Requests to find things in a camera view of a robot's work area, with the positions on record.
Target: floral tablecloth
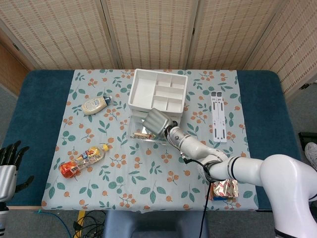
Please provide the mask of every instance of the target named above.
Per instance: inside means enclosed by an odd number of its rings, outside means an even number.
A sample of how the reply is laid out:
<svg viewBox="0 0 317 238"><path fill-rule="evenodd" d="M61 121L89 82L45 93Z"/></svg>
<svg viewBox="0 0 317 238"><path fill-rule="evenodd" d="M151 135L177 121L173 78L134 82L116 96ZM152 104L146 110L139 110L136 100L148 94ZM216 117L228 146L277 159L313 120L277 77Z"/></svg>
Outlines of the floral tablecloth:
<svg viewBox="0 0 317 238"><path fill-rule="evenodd" d="M237 73L233 70L164 70L188 76L180 127L207 146L227 156L249 157L248 140ZM55 154L42 200L45 209L131 211L203 210L206 181L195 164L184 164L179 152L159 143L127 138L127 105L134 70L76 70L65 105ZM225 100L227 142L212 141L210 91L222 91ZM111 95L112 104L92 116L81 105L89 98ZM64 178L58 166L92 145L105 143L105 158ZM239 184L239 197L209 201L209 210L258 208L256 189Z"/></svg>

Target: shoe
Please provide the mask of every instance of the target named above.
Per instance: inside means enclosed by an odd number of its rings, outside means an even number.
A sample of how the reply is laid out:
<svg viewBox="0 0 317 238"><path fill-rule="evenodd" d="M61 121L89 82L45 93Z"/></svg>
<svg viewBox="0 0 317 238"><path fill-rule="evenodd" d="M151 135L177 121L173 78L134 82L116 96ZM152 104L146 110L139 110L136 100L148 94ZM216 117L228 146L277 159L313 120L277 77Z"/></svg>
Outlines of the shoe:
<svg viewBox="0 0 317 238"><path fill-rule="evenodd" d="M305 146L305 155L315 170L317 170L317 145L313 142L307 143Z"/></svg>

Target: foil wrapper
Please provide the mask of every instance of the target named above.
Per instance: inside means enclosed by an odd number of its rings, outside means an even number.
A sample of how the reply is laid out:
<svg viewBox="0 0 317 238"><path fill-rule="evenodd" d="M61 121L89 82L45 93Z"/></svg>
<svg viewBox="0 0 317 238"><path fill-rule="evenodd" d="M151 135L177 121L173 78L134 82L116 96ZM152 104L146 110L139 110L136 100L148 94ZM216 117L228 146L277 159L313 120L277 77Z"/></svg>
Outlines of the foil wrapper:
<svg viewBox="0 0 317 238"><path fill-rule="evenodd" d="M211 188L215 197L235 198L239 196L238 181L234 179L213 182Z"/></svg>

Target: plastic squeeze bottle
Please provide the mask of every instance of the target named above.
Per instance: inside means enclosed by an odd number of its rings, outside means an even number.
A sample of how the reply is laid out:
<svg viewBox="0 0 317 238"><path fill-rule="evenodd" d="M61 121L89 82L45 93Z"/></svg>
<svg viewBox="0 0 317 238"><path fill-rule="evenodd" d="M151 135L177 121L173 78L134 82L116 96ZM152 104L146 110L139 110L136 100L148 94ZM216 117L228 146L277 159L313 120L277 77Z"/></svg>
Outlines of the plastic squeeze bottle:
<svg viewBox="0 0 317 238"><path fill-rule="evenodd" d="M111 103L111 97L98 97L89 99L85 102L81 108L84 111L84 114L91 115L100 112L103 108Z"/></svg>
<svg viewBox="0 0 317 238"><path fill-rule="evenodd" d="M101 160L105 155L105 151L108 150L109 148L106 144L104 144L102 148L92 146L76 159L72 159L65 164L61 164L59 166L59 171L65 178L71 178L76 174L76 172Z"/></svg>

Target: blue cable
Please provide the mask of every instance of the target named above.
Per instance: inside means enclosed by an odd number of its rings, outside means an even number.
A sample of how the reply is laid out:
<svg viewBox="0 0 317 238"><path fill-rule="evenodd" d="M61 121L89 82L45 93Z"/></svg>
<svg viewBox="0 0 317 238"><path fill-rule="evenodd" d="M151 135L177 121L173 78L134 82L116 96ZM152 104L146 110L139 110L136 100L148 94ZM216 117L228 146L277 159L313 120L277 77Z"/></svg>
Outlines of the blue cable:
<svg viewBox="0 0 317 238"><path fill-rule="evenodd" d="M39 210L37 212L34 212L34 213L36 213L36 214L47 214L47 215L51 215L51 216L57 217L63 223L65 229L67 230L69 238L72 238L72 236L71 236L71 234L70 234L70 232L69 232L69 230L67 228L67 225L65 224L65 222L63 222L63 220L58 215L56 215L54 213L51 213L51 212L42 212L41 210Z"/></svg>

